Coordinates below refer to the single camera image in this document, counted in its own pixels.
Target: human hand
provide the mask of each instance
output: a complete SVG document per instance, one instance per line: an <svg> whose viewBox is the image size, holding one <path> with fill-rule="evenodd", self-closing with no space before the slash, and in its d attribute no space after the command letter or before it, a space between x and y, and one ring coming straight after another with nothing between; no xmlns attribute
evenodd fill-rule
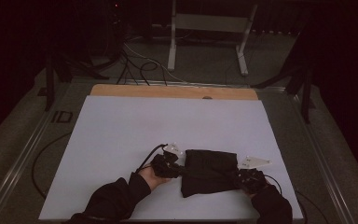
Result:
<svg viewBox="0 0 358 224"><path fill-rule="evenodd" d="M153 167L150 164L147 164L142 170L139 171L138 174L144 178L152 191L159 185L167 183L171 180L170 178L156 176Z"/></svg>

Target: black cloth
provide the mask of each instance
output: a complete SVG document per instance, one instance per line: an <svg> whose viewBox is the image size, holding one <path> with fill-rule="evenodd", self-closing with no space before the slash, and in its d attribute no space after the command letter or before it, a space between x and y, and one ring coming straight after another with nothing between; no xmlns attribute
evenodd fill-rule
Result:
<svg viewBox="0 0 358 224"><path fill-rule="evenodd" d="M120 178L115 183L97 189L86 210L74 214L65 224L118 223L129 218L135 205L148 194L150 188L140 175L132 174L129 184ZM290 203L274 186L268 186L256 194L252 198L252 205L260 214L257 224L289 224L293 221Z"/></svg>
<svg viewBox="0 0 358 224"><path fill-rule="evenodd" d="M184 198L238 189L230 178L237 170L237 154L201 149L186 150L186 174L182 177Z"/></svg>

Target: black jacket sleeve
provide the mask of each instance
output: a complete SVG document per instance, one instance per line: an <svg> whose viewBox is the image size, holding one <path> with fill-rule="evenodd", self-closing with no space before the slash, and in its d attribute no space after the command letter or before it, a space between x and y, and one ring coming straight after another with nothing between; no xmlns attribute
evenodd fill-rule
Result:
<svg viewBox="0 0 358 224"><path fill-rule="evenodd" d="M151 193L146 181L132 173L127 184L124 178L97 189L83 213L74 214L65 224L116 223L131 216L135 205Z"/></svg>
<svg viewBox="0 0 358 224"><path fill-rule="evenodd" d="M293 222L292 206L270 185L252 198L252 205L260 214L257 224L288 224Z"/></svg>

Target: gray floor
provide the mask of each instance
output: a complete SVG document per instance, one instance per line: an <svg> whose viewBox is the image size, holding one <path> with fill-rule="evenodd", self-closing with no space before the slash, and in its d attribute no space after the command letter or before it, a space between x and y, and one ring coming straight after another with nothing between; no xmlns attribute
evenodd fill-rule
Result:
<svg viewBox="0 0 358 224"><path fill-rule="evenodd" d="M275 76L284 62L295 38L285 35L251 35L246 47L245 59L249 76L239 74L235 43L232 40L213 44L189 44L179 41L175 71L165 72L170 85L215 85L233 88L247 87ZM125 50L135 51L166 66L169 52L169 38L159 37L152 42L142 38L129 41ZM131 58L141 65L146 59ZM107 83L116 83L123 68L116 63L102 71L111 77ZM139 69L131 68L137 82ZM163 84L161 69L145 71L146 78L153 84ZM127 83L136 84L127 75ZM298 191L307 196L322 210L328 223L358 223L358 165L348 148L339 128L328 113L316 87L312 88L310 125L304 124L297 112L296 97L282 92L287 80L274 85L275 88L259 91L268 112L272 129L282 152L292 183ZM38 221L43 198L32 185L31 168L36 153L48 143L69 133L75 126L85 97L92 86L101 81L76 73L71 84L61 84L57 89L58 100L52 111L70 111L74 118L69 123L52 123L52 113L44 112L45 98L37 96L44 86L44 73L36 78L34 88L19 102L5 122L0 126L0 186L10 186L7 192L0 190L0 223L44 223ZM46 122L45 129L36 129ZM37 162L36 181L43 190L48 187L60 163L69 136L55 142ZM28 158L22 166L16 159ZM316 207L301 195L297 198L307 211L309 223L325 223Z"/></svg>

